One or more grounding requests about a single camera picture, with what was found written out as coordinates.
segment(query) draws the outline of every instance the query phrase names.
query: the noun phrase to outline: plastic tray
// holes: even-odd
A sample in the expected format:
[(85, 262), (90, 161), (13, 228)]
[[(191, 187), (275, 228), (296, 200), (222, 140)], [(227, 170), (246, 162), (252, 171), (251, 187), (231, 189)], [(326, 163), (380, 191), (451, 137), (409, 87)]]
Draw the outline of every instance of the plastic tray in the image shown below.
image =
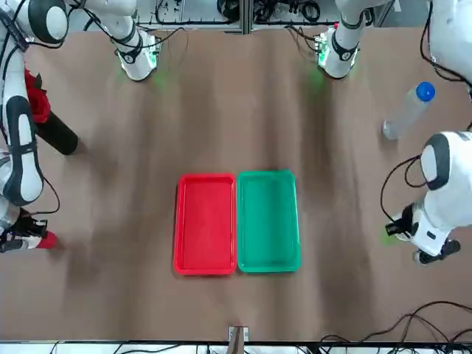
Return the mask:
[(295, 178), (289, 170), (237, 178), (237, 264), (247, 273), (296, 271), (301, 247)]
[(178, 183), (174, 268), (183, 275), (236, 269), (236, 187), (230, 174), (187, 174)]

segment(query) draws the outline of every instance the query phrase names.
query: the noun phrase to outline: blue bottle cap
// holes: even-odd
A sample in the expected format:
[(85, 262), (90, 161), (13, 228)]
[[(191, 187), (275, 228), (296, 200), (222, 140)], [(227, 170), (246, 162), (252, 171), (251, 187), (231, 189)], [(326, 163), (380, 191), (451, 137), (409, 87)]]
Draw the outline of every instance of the blue bottle cap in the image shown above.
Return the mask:
[(418, 98), (423, 102), (429, 102), (434, 98), (434, 94), (436, 90), (434, 90), (434, 86), (432, 83), (423, 82), (416, 88), (416, 95)]

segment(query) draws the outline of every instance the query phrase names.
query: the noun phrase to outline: red tray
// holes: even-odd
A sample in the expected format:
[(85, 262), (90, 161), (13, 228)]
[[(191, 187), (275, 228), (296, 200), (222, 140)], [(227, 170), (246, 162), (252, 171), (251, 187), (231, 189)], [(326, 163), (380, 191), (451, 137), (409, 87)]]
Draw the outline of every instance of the red tray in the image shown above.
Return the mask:
[(183, 275), (236, 269), (236, 182), (231, 174), (187, 174), (178, 183), (174, 268)]

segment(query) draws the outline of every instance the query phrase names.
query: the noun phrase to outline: green tray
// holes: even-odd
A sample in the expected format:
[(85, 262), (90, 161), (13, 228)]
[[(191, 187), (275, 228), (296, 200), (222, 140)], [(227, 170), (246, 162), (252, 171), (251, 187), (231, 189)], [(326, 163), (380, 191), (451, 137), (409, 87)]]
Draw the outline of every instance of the green tray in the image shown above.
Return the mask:
[(237, 264), (246, 273), (300, 267), (295, 177), (289, 170), (237, 177)]

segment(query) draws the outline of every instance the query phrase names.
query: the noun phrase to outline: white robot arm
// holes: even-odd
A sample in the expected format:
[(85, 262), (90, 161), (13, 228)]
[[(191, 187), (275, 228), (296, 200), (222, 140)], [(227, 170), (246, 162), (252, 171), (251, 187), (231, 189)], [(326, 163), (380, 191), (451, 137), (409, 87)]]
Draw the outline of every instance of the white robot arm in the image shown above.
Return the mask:
[(122, 68), (130, 79), (144, 80), (157, 67), (159, 44), (153, 35), (137, 28), (132, 15), (136, 0), (66, 0), (67, 4), (82, 8), (112, 38), (118, 50)]
[(317, 46), (316, 59), (326, 74), (335, 79), (347, 75), (365, 27), (364, 10), (389, 1), (391, 0), (336, 0), (336, 6), (341, 12), (339, 25), (316, 39), (324, 42), (322, 46)]
[[(433, 0), (430, 15), (431, 62), (449, 77), (470, 85), (472, 0)], [(458, 252), (460, 243), (449, 234), (472, 225), (472, 133), (433, 135), (420, 163), (428, 192), (408, 205), (386, 230), (389, 235), (406, 236), (418, 247), (414, 259), (429, 264)]]
[(6, 0), (0, 7), (1, 132), (9, 159), (0, 163), (0, 193), (16, 206), (36, 200), (43, 176), (36, 150), (35, 124), (24, 82), (24, 34), (58, 44), (67, 34), (62, 0)]
[(8, 151), (0, 151), (0, 252), (44, 248), (55, 242), (46, 221), (21, 208), (43, 189), (35, 123), (24, 79), (26, 36), (60, 44), (68, 21), (62, 0), (4, 0), (0, 4), (0, 129)]

